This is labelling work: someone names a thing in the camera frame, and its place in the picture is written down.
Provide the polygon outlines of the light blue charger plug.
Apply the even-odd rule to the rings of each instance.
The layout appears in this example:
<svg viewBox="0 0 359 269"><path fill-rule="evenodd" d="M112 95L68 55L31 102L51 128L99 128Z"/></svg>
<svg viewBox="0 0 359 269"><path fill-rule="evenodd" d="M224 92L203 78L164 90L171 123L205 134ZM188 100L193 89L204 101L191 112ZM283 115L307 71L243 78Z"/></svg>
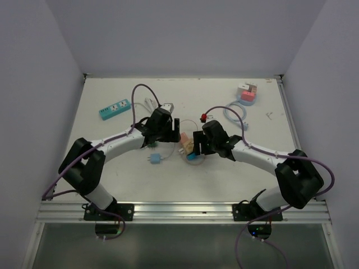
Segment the light blue charger plug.
<svg viewBox="0 0 359 269"><path fill-rule="evenodd" d="M160 164L162 161L162 156L159 153L150 154L150 156L148 157L148 161L151 164Z"/></svg>

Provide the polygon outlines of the teal power strip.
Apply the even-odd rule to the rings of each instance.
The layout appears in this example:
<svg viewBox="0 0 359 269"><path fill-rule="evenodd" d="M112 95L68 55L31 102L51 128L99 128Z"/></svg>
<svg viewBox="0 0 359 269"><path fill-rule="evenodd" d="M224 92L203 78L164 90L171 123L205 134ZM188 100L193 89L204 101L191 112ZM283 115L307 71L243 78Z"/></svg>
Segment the teal power strip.
<svg viewBox="0 0 359 269"><path fill-rule="evenodd" d="M131 104L129 100L123 99L117 103L114 103L106 108L99 110L99 115L102 120L108 120L130 109Z"/></svg>

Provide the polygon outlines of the pink charger plug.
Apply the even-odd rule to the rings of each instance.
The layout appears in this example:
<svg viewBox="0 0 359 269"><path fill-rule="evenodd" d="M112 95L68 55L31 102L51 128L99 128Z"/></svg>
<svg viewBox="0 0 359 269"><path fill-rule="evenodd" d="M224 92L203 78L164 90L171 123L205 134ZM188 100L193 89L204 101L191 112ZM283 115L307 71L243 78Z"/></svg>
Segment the pink charger plug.
<svg viewBox="0 0 359 269"><path fill-rule="evenodd" d="M185 145L191 141L191 139L187 136L187 134L185 132L182 132L180 134L180 136L181 136L180 143L182 145Z"/></svg>

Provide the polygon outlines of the blue cube socket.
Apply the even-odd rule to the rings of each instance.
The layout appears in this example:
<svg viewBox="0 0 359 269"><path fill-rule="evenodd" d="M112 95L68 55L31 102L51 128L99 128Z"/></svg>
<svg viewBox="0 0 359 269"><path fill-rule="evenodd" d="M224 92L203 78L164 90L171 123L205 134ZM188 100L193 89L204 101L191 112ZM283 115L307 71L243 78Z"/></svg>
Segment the blue cube socket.
<svg viewBox="0 0 359 269"><path fill-rule="evenodd" d="M194 160L197 160L199 157L193 152L193 153L191 153L191 154L188 154L187 156L186 156L186 159L188 160L188 161L194 161Z"/></svg>

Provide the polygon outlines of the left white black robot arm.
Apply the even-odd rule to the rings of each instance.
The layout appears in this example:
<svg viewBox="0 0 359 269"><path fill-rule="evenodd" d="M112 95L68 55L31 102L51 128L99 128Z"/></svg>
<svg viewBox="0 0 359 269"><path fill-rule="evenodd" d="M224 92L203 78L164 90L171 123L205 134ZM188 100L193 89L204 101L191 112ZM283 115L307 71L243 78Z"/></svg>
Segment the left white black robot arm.
<svg viewBox="0 0 359 269"><path fill-rule="evenodd" d="M104 220L118 212L117 200L100 183L104 165L132 150L154 142L180 141L180 120L162 107L119 134L103 140L77 139L59 168L59 176L96 207Z"/></svg>

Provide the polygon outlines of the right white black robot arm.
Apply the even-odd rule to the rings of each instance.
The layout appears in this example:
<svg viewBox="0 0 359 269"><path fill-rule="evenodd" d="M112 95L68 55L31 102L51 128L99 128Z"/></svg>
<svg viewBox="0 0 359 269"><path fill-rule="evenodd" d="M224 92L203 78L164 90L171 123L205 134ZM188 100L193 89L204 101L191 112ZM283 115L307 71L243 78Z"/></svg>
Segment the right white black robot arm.
<svg viewBox="0 0 359 269"><path fill-rule="evenodd" d="M240 203L254 219L262 220L270 211L286 205L302 209L324 185L321 175L301 150L285 153L253 145L243 136L229 136L217 120L205 123L193 133L193 138L195 155L218 154L276 177L276 187L263 189L252 200Z"/></svg>

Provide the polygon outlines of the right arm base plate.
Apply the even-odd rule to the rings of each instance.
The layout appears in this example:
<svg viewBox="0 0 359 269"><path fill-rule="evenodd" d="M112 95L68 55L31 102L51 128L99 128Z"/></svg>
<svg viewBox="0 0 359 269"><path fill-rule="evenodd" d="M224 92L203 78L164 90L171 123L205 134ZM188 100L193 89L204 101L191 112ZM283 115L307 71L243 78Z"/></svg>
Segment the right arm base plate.
<svg viewBox="0 0 359 269"><path fill-rule="evenodd" d="M250 221L267 213L259 206L250 204L247 200L232 204L234 221Z"/></svg>

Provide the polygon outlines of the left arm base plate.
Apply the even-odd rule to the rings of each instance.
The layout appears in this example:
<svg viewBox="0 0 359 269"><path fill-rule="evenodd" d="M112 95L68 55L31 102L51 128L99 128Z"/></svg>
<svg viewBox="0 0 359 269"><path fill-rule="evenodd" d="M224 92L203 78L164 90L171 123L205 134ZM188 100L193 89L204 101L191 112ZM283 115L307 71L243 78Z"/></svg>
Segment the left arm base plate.
<svg viewBox="0 0 359 269"><path fill-rule="evenodd" d="M114 221L119 220L119 216L124 221L132 221L135 212L133 203L115 203L106 210L99 210L90 204L83 204L85 221Z"/></svg>

